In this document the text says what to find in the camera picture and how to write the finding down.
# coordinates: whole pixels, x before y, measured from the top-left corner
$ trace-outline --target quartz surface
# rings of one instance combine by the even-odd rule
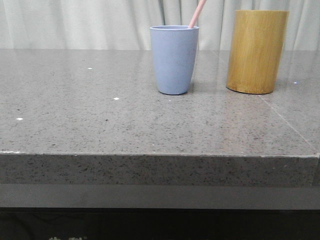
[[[226,88],[229,52],[200,51],[174,96],[150,51],[0,54],[0,183],[317,184],[319,52],[284,52],[275,91],[252,95]]]

